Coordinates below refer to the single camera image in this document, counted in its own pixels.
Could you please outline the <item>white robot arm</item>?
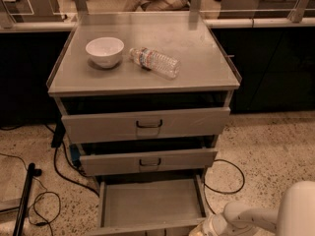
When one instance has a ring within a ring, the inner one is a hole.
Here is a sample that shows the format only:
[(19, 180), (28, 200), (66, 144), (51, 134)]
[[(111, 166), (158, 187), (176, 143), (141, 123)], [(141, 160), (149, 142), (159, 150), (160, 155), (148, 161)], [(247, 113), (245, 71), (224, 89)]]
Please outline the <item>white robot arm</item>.
[(223, 212), (207, 217), (189, 236), (254, 236), (259, 229), (275, 236), (315, 236), (315, 183), (293, 184), (278, 210), (227, 203)]

